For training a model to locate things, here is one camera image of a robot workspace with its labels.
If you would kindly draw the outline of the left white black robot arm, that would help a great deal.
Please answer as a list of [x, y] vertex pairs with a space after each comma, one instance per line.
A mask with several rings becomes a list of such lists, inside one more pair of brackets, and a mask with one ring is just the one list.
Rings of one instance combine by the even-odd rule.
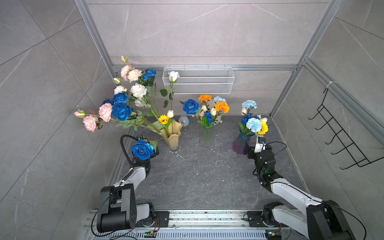
[[100, 191], [100, 206], [92, 222], [96, 222], [96, 237], [104, 237], [117, 231], [134, 229], [137, 226], [160, 228], [152, 203], [138, 204], [135, 190], [151, 170], [150, 160], [159, 154], [156, 145], [143, 136], [121, 137], [123, 154], [129, 170], [117, 183], [103, 187]]

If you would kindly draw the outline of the yellow wavy glass vase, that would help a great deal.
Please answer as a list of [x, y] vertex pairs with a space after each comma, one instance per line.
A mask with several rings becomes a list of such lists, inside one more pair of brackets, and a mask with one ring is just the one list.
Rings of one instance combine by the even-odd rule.
[[179, 139], [181, 136], [181, 129], [183, 124], [172, 120], [168, 127], [163, 128], [160, 131], [160, 135], [163, 137], [167, 145], [169, 146], [170, 152], [178, 152], [180, 150]]

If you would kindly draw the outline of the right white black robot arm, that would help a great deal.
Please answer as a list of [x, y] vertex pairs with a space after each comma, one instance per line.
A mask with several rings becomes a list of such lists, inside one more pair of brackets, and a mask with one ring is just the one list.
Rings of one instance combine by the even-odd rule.
[[267, 227], [286, 225], [309, 240], [354, 240], [346, 211], [334, 201], [324, 201], [292, 185], [275, 170], [276, 159], [267, 144], [246, 146], [244, 153], [255, 163], [253, 175], [269, 192], [289, 202], [264, 205], [262, 221]]

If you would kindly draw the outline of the blue rose picked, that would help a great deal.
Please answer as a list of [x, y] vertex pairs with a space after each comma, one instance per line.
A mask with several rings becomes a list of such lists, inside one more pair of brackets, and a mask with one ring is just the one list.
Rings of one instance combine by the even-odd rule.
[[112, 116], [117, 118], [119, 121], [125, 121], [131, 116], [132, 111], [131, 107], [127, 107], [123, 103], [116, 103], [112, 108]]
[[138, 140], [137, 143], [131, 147], [131, 150], [133, 155], [141, 161], [150, 159], [155, 153], [154, 147], [143, 140]]

